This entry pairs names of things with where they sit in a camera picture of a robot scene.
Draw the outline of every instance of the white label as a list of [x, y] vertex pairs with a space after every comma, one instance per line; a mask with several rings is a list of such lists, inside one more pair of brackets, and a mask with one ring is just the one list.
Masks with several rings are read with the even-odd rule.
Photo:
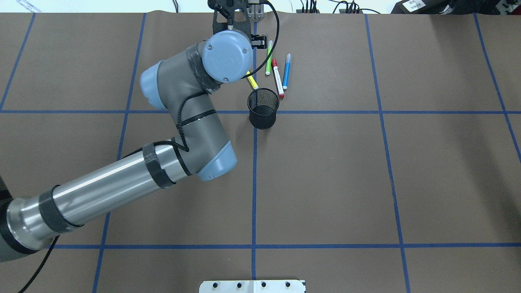
[[409, 0], [409, 1], [403, 3], [403, 7], [405, 7], [405, 9], [409, 10], [409, 12], [416, 11], [425, 6], [426, 5], [425, 5], [425, 3], [423, 3], [422, 0]]

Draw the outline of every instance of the blue joint cap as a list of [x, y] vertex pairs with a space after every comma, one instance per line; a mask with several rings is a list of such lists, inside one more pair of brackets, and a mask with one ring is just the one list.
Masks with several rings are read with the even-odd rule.
[[215, 155], [215, 157], [204, 166], [197, 175], [202, 181], [210, 181], [230, 172], [237, 165], [237, 157], [231, 146], [231, 141]]
[[141, 91], [143, 95], [145, 95], [148, 102], [158, 110], [166, 110], [166, 107], [163, 105], [161, 98], [159, 97], [159, 88], [157, 87], [157, 72], [159, 70], [159, 64], [161, 64], [163, 60], [159, 61], [156, 65], [150, 67], [145, 70], [141, 74], [141, 78], [139, 79], [139, 84], [141, 85]]
[[241, 33], [225, 30], [206, 41], [202, 59], [204, 69], [213, 79], [224, 83], [235, 82], [250, 69], [253, 49]]

